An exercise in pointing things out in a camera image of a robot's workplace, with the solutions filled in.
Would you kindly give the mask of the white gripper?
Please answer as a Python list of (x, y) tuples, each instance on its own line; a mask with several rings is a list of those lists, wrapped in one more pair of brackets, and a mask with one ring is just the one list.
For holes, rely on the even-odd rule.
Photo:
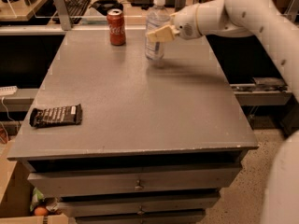
[(187, 6), (172, 14), (173, 25), (167, 24), (159, 28), (148, 29), (146, 38), (150, 42), (170, 42), (177, 35), (186, 40), (199, 38), (196, 15), (197, 5)]

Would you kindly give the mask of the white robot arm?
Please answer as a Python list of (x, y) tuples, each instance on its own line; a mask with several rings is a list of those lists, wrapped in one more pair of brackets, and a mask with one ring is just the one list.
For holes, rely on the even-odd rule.
[[(272, 0), (214, 0), (187, 6), (165, 25), (146, 33), (151, 42), (204, 35), (254, 35), (299, 100), (299, 29)], [(264, 193), (261, 224), (299, 224), (299, 131), (274, 158)]]

